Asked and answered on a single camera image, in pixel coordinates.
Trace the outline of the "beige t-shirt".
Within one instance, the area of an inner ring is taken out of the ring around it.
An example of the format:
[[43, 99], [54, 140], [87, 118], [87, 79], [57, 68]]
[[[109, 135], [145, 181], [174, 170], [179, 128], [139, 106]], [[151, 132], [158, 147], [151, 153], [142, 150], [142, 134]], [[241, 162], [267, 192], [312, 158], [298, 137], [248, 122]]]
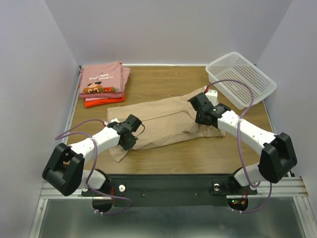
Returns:
[[196, 111], [188, 100], [204, 91], [199, 88], [183, 96], [107, 109], [107, 120], [124, 121], [129, 115], [140, 119], [134, 150], [152, 149], [200, 137], [223, 137], [225, 132], [213, 126], [195, 123]]

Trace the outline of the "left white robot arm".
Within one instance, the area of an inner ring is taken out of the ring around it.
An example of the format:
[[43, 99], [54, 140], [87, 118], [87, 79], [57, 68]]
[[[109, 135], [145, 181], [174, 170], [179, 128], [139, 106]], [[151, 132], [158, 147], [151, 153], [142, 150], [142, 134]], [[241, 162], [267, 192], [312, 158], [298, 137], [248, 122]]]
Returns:
[[106, 175], [95, 168], [85, 170], [85, 164], [93, 159], [95, 165], [98, 154], [112, 147], [121, 146], [125, 151], [132, 149], [138, 140], [133, 133], [144, 126], [134, 115], [129, 115], [125, 121], [114, 118], [110, 122], [100, 119], [98, 122], [104, 126], [98, 133], [90, 135], [79, 132], [87, 138], [71, 145], [58, 144], [42, 172], [42, 178], [64, 196], [84, 188], [93, 189], [98, 195], [106, 195], [110, 191]]

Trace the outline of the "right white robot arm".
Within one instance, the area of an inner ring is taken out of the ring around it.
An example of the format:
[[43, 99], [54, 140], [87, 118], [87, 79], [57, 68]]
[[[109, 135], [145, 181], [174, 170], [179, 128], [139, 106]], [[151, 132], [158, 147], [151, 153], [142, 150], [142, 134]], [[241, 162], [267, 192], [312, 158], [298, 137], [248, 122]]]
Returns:
[[279, 135], [265, 131], [245, 119], [240, 118], [224, 104], [213, 105], [206, 93], [199, 93], [188, 102], [196, 111], [195, 123], [213, 126], [223, 130], [238, 139], [238, 149], [241, 142], [246, 143], [257, 154], [260, 160], [250, 166], [242, 163], [242, 168], [236, 171], [229, 181], [228, 188], [233, 193], [240, 193], [246, 186], [262, 181], [278, 183], [297, 165], [297, 158], [290, 136]]

